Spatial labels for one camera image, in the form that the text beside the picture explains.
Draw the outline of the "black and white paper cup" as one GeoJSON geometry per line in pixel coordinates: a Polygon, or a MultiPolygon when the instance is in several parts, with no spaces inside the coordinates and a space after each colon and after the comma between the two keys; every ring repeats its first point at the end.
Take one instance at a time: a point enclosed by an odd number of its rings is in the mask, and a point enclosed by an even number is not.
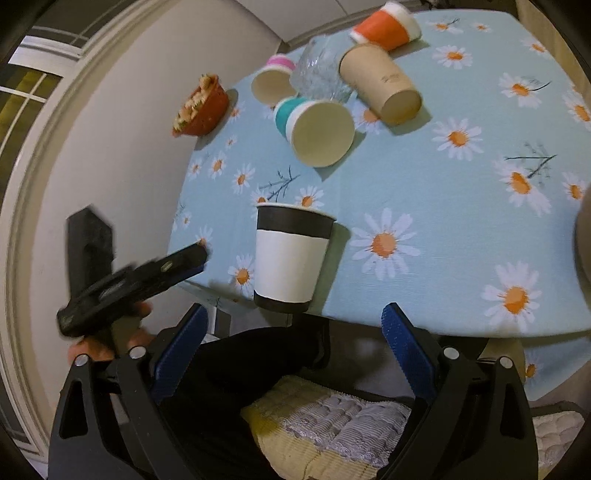
{"type": "Polygon", "coordinates": [[[253,301],[279,313],[308,310],[314,298],[335,218],[282,203],[256,206],[253,301]]]}

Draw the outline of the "pink and white paper cup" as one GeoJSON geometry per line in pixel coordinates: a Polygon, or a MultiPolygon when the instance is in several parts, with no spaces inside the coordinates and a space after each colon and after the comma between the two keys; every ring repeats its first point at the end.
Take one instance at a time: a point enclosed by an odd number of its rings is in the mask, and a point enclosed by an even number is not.
{"type": "Polygon", "coordinates": [[[281,100],[296,96],[290,84],[294,70],[296,64],[287,55],[271,56],[252,78],[252,95],[267,106],[276,106],[281,100]]]}

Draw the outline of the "clear glass tumbler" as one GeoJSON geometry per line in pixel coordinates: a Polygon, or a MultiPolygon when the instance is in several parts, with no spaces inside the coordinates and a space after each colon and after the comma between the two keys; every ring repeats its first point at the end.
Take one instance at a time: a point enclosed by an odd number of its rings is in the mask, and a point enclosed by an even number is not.
{"type": "Polygon", "coordinates": [[[308,100],[346,104],[352,88],[342,80],[339,64],[352,47],[353,40],[348,33],[312,37],[290,76],[290,85],[297,95],[308,100]]]}

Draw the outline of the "teal and white paper cup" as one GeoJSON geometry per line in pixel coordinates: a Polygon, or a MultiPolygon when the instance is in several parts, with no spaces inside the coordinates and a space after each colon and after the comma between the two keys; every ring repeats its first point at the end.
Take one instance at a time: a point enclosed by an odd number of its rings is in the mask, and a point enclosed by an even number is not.
{"type": "Polygon", "coordinates": [[[349,109],[328,100],[283,99],[274,107],[273,121],[297,159],[315,168],[338,163],[356,135],[349,109]]]}

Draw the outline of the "yellow and white seat cushion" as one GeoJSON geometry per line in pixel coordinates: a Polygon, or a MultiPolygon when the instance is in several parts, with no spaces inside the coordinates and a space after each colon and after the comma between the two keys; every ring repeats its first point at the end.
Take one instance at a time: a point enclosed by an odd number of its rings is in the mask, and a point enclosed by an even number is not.
{"type": "Polygon", "coordinates": [[[283,479],[375,479],[412,409],[284,376],[242,409],[253,440],[283,479]]]}

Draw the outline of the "grey ceramic bowl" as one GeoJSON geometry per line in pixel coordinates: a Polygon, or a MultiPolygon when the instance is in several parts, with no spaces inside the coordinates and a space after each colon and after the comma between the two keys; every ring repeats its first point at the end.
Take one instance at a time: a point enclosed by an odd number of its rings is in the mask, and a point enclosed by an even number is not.
{"type": "Polygon", "coordinates": [[[590,303],[591,280],[591,193],[587,188],[583,195],[573,235],[574,259],[581,291],[590,303]]]}

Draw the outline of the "light blue daisy tablecloth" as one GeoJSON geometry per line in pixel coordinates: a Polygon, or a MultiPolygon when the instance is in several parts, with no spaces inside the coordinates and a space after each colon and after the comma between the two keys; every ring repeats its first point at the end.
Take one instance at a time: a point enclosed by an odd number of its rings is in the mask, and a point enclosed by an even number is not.
{"type": "Polygon", "coordinates": [[[256,206],[335,217],[311,312],[376,325],[396,302],[422,328],[522,338],[530,399],[590,358],[590,293],[573,233],[590,183],[590,110],[512,15],[436,10],[394,60],[419,89],[412,121],[384,125],[348,102],[356,140],[341,162],[304,165],[273,109],[233,86],[232,107],[191,154],[169,250],[211,252],[186,288],[228,310],[252,303],[256,206]]]}

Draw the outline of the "orange and white paper cup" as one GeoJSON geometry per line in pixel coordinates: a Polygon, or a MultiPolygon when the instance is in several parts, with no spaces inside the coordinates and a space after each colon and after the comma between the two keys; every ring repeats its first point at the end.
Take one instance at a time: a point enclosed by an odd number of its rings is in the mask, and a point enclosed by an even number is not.
{"type": "Polygon", "coordinates": [[[410,10],[388,1],[349,33],[356,44],[372,43],[386,51],[405,46],[422,37],[422,30],[410,10]]]}

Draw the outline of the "white framed window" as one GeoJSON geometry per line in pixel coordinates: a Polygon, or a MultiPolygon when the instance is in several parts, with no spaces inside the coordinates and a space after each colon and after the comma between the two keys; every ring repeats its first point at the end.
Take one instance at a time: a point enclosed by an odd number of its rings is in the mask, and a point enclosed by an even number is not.
{"type": "Polygon", "coordinates": [[[29,132],[84,48],[130,1],[51,1],[1,64],[1,192],[29,132]]]}

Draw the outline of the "brown kraft paper cup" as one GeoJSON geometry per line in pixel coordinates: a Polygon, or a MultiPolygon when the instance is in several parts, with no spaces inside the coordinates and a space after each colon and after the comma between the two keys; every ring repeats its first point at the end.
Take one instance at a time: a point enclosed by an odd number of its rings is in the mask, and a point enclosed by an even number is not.
{"type": "Polygon", "coordinates": [[[346,51],[339,76],[389,126],[414,119],[423,106],[414,83],[379,45],[360,44],[346,51]]]}

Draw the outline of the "red bowl of snacks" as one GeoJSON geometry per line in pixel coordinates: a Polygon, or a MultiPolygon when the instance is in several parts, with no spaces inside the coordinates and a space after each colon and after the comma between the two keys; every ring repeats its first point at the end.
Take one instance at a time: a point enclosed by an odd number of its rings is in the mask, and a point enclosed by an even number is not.
{"type": "Polygon", "coordinates": [[[211,133],[228,111],[229,97],[215,74],[204,74],[173,120],[171,134],[177,138],[211,133]]]}

